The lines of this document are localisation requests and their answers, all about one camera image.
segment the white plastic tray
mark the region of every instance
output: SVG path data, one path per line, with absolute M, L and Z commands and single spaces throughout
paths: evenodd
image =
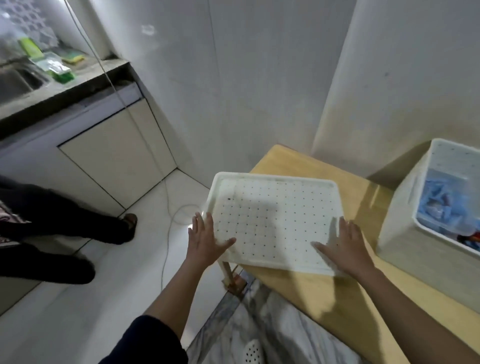
M 333 181 L 249 173 L 217 173 L 206 202 L 219 241 L 237 242 L 220 260 L 337 275 L 311 245 L 338 235 L 343 215 Z

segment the white slipper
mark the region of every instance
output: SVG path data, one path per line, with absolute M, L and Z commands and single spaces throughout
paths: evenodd
M 253 339 L 245 345 L 242 362 L 247 364 L 265 364 L 264 351 L 259 340 Z

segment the stainless steel sink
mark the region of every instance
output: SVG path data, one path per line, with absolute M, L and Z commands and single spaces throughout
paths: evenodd
M 0 68 L 0 104 L 38 90 L 48 78 L 33 65 L 14 64 Z

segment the white storage bin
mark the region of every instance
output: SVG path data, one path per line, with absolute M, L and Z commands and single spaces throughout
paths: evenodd
M 480 150 L 433 139 L 428 152 L 399 185 L 380 232 L 377 254 L 480 313 L 480 253 L 417 221 L 429 168 L 468 178 L 476 194 L 471 209 L 480 217 Z

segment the wooden table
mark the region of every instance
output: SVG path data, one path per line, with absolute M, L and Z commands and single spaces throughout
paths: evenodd
M 375 256 L 373 250 L 393 191 L 279 145 L 270 149 L 251 173 L 335 181 L 345 218 L 361 227 L 373 248 L 369 251 L 375 265 L 404 294 L 480 353 L 479 314 Z M 372 363 L 408 363 L 370 298 L 354 280 L 244 268 Z

